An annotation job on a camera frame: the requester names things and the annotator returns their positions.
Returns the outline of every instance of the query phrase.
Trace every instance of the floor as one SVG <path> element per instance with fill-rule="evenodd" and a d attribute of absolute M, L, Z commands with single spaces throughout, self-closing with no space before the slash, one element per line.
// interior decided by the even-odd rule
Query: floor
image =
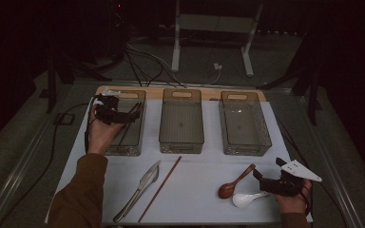
<path fill-rule="evenodd" d="M 179 81 L 186 86 L 262 86 L 284 75 L 300 43 L 301 38 L 296 36 L 257 34 L 250 50 L 255 76 L 248 78 L 240 58 L 240 39 L 222 44 L 185 40 L 180 71 L 174 75 L 169 72 L 170 76 L 163 72 L 151 85 L 176 86 L 173 82 Z M 156 58 L 147 58 L 133 49 L 161 58 L 170 65 L 173 40 L 162 38 L 154 42 L 137 38 L 130 40 L 128 48 L 132 61 L 142 70 L 136 68 L 141 84 L 145 85 L 150 79 L 145 79 L 143 74 L 148 75 L 146 78 L 155 77 L 161 68 Z M 104 73 L 113 80 L 108 85 L 139 84 L 129 61 L 125 57 L 117 67 Z M 213 68 L 215 63 L 222 65 L 221 71 Z M 47 227 L 44 221 L 52 195 L 86 111 L 83 104 L 103 84 L 78 75 L 73 85 L 58 83 L 58 103 L 51 114 L 46 113 L 47 100 L 39 98 L 40 92 L 47 88 L 47 74 L 36 78 L 36 92 L 0 133 L 0 227 Z M 318 91 L 321 109 L 317 111 L 317 126 L 313 126 L 305 114 L 307 94 L 296 97 L 290 92 L 295 82 L 296 79 L 263 92 L 279 120 L 291 158 L 301 162 L 304 158 L 323 178 L 323 183 L 315 184 L 313 190 L 313 225 L 316 228 L 365 227 L 365 166 L 324 89 L 320 87 Z M 56 114 L 75 105 L 80 106 L 69 111 L 74 114 L 73 124 L 56 128 L 53 124 Z M 52 163 L 40 179 L 50 159 Z M 22 166 L 21 160 L 29 162 Z M 23 197 L 38 179 L 35 187 Z M 7 180 L 9 190 L 3 188 Z M 279 227 L 279 224 L 247 227 L 269 228 Z"/>

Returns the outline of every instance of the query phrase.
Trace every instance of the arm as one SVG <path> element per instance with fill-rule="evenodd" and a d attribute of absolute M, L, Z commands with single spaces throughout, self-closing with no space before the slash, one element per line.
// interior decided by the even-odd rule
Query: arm
<path fill-rule="evenodd" d="M 302 194 L 307 197 L 312 187 L 310 180 L 304 180 Z M 308 227 L 305 209 L 306 203 L 301 194 L 294 197 L 275 195 L 280 207 L 282 228 L 306 228 Z"/>
<path fill-rule="evenodd" d="M 123 124 L 106 125 L 90 113 L 87 154 L 78 160 L 70 183 L 58 192 L 48 213 L 48 227 L 100 227 L 103 213 L 103 184 L 107 159 L 104 154 Z"/>

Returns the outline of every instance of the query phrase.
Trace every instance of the chopstick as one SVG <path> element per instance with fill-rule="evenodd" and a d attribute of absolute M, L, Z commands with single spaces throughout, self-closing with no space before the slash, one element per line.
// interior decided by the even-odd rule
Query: chopstick
<path fill-rule="evenodd" d="M 160 185 L 159 189 L 157 190 L 157 192 L 155 193 L 155 195 L 153 196 L 152 200 L 150 201 L 150 203 L 146 206 L 146 208 L 144 209 L 144 212 L 142 213 L 141 217 L 139 218 L 138 222 L 141 222 L 142 218 L 144 217 L 144 214 L 146 214 L 147 210 L 149 209 L 150 205 L 152 205 L 152 202 L 155 200 L 155 198 L 157 197 L 157 195 L 159 195 L 160 190 L 162 190 L 165 182 L 167 181 L 167 179 L 170 177 L 171 173 L 174 171 L 174 169 L 176 168 L 177 164 L 179 164 L 180 160 L 182 159 L 181 156 L 179 156 L 179 158 L 176 160 L 176 162 L 174 163 L 173 167 L 170 169 L 170 171 L 168 172 L 167 176 L 165 177 L 165 179 L 163 180 L 162 184 Z"/>

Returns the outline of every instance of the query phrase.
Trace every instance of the cable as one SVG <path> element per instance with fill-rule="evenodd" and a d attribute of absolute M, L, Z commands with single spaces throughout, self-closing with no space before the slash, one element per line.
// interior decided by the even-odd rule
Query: cable
<path fill-rule="evenodd" d="M 180 86 L 182 86 L 182 87 L 186 87 L 184 84 L 183 84 L 183 82 L 181 82 L 181 81 L 179 81 L 176 77 L 175 77 L 175 75 L 174 75 L 174 73 L 171 71 L 171 66 L 165 61 L 165 60 L 163 60 L 162 58 L 160 58 L 160 57 L 157 57 L 157 56 L 155 56 L 155 55 L 152 55 L 152 54 L 149 54 L 149 53 L 146 53 L 146 52 L 143 52 L 143 51 L 140 51 L 140 50 L 137 50 L 136 48 L 134 48 L 133 46 L 131 46 L 130 44 L 127 44 L 127 46 L 128 46 L 128 48 L 127 48 L 127 50 L 131 50 L 131 51 L 135 51 L 135 52 L 137 52 L 137 53 L 140 53 L 140 54 L 142 54 L 144 57 L 146 57 L 146 58 L 149 58 L 149 59 L 151 59 L 151 60 L 153 60 L 153 61 L 156 61 L 161 67 L 163 67 L 163 69 L 165 69 L 164 68 L 164 66 L 163 66 L 163 64 L 162 64 L 162 62 L 167 66 L 167 69 L 171 72 L 171 75 L 170 75 L 170 73 L 168 72 L 168 70 L 167 69 L 165 69 L 165 73 L 167 74 L 167 76 L 171 79 L 171 80 L 173 80 L 175 83 L 177 83 L 178 85 L 180 85 Z"/>
<path fill-rule="evenodd" d="M 133 73 L 134 73 L 134 75 L 135 75 L 135 78 L 136 78 L 136 80 L 138 80 L 139 86 L 142 86 L 141 80 L 139 79 L 138 74 L 137 74 L 137 73 L 136 73 L 136 71 L 135 71 L 135 67 L 132 65 L 132 59 L 131 59 L 131 57 L 129 56 L 129 53 L 128 53 L 127 51 L 126 51 L 125 53 L 126 53 L 126 56 L 127 56 L 127 57 L 128 57 L 128 59 L 129 59 L 129 63 L 131 64 L 131 67 L 132 67 Z"/>
<path fill-rule="evenodd" d="M 133 60 L 132 60 L 132 62 L 133 62 L 132 65 L 134 67 L 136 67 L 141 72 L 141 75 L 146 79 L 145 86 L 150 86 L 150 83 L 153 81 L 153 79 L 159 77 L 162 74 L 162 72 L 163 72 L 163 69 L 161 68 L 161 71 L 155 77 L 151 77 L 147 73 L 145 73 L 142 70 L 142 68 L 138 64 L 136 64 Z"/>
<path fill-rule="evenodd" d="M 130 54 L 133 54 L 133 55 L 137 55 L 137 56 L 143 56 L 143 55 L 140 55 L 140 54 L 137 54 L 137 53 L 130 53 Z M 156 74 L 156 76 L 154 76 L 154 77 L 150 77 L 149 75 L 147 75 L 136 63 L 134 63 L 134 65 L 141 71 L 141 74 L 143 75 L 143 76 L 145 76 L 145 78 L 147 79 L 149 79 L 148 81 L 146 81 L 146 85 L 145 86 L 150 86 L 150 84 L 153 82 L 153 81 L 155 81 L 155 80 L 157 80 L 161 75 L 162 75 L 162 73 L 163 73 L 163 69 L 164 69 L 164 67 L 162 66 L 162 64 L 159 62 L 159 60 L 156 60 L 156 59 L 153 59 L 153 58 L 149 58 L 150 60 L 153 60 L 153 61 L 156 61 L 158 64 L 159 64 L 159 66 L 160 66 L 160 71 L 159 71 L 159 73 L 157 73 Z"/>
<path fill-rule="evenodd" d="M 90 114 L 91 114 L 91 109 L 93 108 L 93 103 L 97 97 L 98 97 L 97 95 L 92 97 L 90 100 L 90 103 L 88 104 L 88 114 L 87 114 L 86 131 L 85 131 L 85 152 L 86 153 L 88 151 L 88 135 L 90 134 L 90 125 L 91 125 L 91 123 L 93 123 L 96 120 L 96 119 L 94 119 L 93 121 L 90 121 Z"/>
<path fill-rule="evenodd" d="M 132 63 L 132 65 L 133 65 L 134 67 L 136 67 L 136 68 L 137 68 L 137 69 L 141 72 L 141 75 L 142 75 L 144 78 L 146 78 L 146 79 L 150 79 L 150 80 L 152 80 L 152 79 L 153 79 L 152 77 L 150 77 L 149 75 L 147 75 L 147 74 L 146 74 L 146 73 L 145 73 L 145 72 L 141 69 L 141 67 L 140 67 L 138 64 L 136 64 L 135 62 L 133 62 L 133 63 Z M 172 84 L 170 84 L 169 82 L 164 81 L 164 80 L 156 79 L 156 81 L 157 81 L 157 82 L 161 82 L 161 83 L 168 84 L 169 86 L 176 87 L 175 85 L 172 85 Z"/>
<path fill-rule="evenodd" d="M 327 188 L 325 188 L 324 185 L 322 185 L 321 182 L 319 182 L 319 186 L 321 186 L 322 190 L 324 190 L 324 192 L 327 194 L 327 196 L 331 199 L 331 201 L 334 203 L 334 205 L 336 206 L 337 210 L 339 211 L 340 216 L 342 217 L 343 222 L 345 223 L 345 227 L 346 227 L 346 219 L 343 216 L 342 212 L 339 209 L 339 206 L 336 203 L 336 200 L 333 198 L 333 196 L 331 196 L 331 194 L 328 192 Z"/>
<path fill-rule="evenodd" d="M 215 79 L 215 81 L 213 81 L 212 83 L 206 84 L 206 85 L 212 85 L 218 81 L 218 79 L 221 77 L 221 69 L 218 69 L 218 72 L 219 72 L 219 74 L 218 74 L 218 77 Z"/>
<path fill-rule="evenodd" d="M 295 140 L 292 138 L 292 135 L 289 133 L 288 129 L 286 128 L 286 126 L 283 124 L 283 122 L 277 117 L 278 122 L 280 123 L 280 125 L 283 127 L 284 131 L 287 133 L 287 135 L 289 136 L 289 139 L 287 139 L 286 136 L 282 135 L 283 138 L 286 139 L 286 141 L 290 142 L 290 144 L 295 148 L 295 150 L 298 152 L 298 155 L 300 156 L 301 160 L 304 162 L 305 166 L 310 169 L 310 165 L 307 162 L 307 160 L 304 158 L 304 156 L 300 153 L 300 150 L 298 149 L 298 146 L 295 143 Z"/>
<path fill-rule="evenodd" d="M 8 218 L 8 216 L 13 212 L 13 210 L 19 205 L 19 203 L 25 199 L 25 197 L 31 192 L 31 190 L 37 185 L 37 183 L 41 180 L 41 178 L 44 177 L 44 175 L 46 175 L 49 167 L 52 164 L 53 158 L 54 158 L 54 152 L 55 152 L 55 142 L 56 142 L 56 133 L 57 133 L 57 129 L 59 126 L 59 123 L 64 119 L 64 117 L 68 114 L 68 112 L 76 107 L 79 106 L 83 106 L 83 105 L 88 105 L 88 104 L 77 104 L 75 106 L 70 107 L 68 110 L 66 110 L 64 113 L 62 113 L 58 119 L 57 122 L 55 123 L 55 129 L 54 129 L 54 135 L 52 138 L 52 144 L 51 144 L 51 151 L 50 151 L 50 157 L 49 157 L 49 161 L 46 165 L 46 168 L 43 170 L 43 172 L 40 174 L 40 176 L 37 178 L 37 180 L 31 185 L 31 187 L 29 188 L 28 191 L 26 191 L 25 194 L 23 194 L 23 196 L 13 204 L 13 206 L 11 206 L 11 208 L 8 210 L 8 212 L 1 218 L 0 220 L 0 227 L 2 226 L 3 222 Z"/>
<path fill-rule="evenodd" d="M 311 212 L 311 210 L 310 210 L 310 203 L 309 203 L 309 201 L 308 201 L 308 199 L 307 199 L 307 197 L 306 196 L 304 196 L 304 194 L 302 193 L 302 192 L 300 192 L 300 195 L 303 197 L 303 199 L 304 199 L 304 202 L 306 203 L 306 211 L 305 211 L 305 214 L 306 214 L 306 216 Z"/>
<path fill-rule="evenodd" d="M 140 105 L 141 105 L 142 103 L 136 103 L 129 111 L 128 111 L 128 113 L 132 113 L 133 112 L 133 110 L 135 110 L 135 108 L 136 109 L 138 109 L 138 108 L 140 108 Z M 125 131 L 124 131 L 124 134 L 123 134 L 123 136 L 121 137 L 121 139 L 120 139 L 120 142 L 118 143 L 118 145 L 121 145 L 122 143 L 123 143 L 123 140 L 124 140 L 124 138 L 125 138 L 125 135 L 126 135 L 126 133 L 128 132 L 128 130 L 129 130 L 129 127 L 131 126 L 131 123 L 128 123 L 127 125 L 126 125 L 126 128 L 125 128 Z"/>

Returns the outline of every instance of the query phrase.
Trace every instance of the metal stand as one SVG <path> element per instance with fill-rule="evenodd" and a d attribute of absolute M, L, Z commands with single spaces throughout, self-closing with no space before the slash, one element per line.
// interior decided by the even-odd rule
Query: metal stand
<path fill-rule="evenodd" d="M 253 77 L 254 71 L 251 66 L 248 51 L 257 31 L 262 7 L 263 4 L 258 5 L 256 15 L 253 18 L 184 14 L 180 13 L 180 0 L 177 0 L 174 51 L 171 70 L 176 73 L 179 71 L 180 67 L 180 29 L 239 32 L 248 33 L 247 43 L 241 47 L 241 55 L 244 62 L 245 74 L 247 77 Z"/>

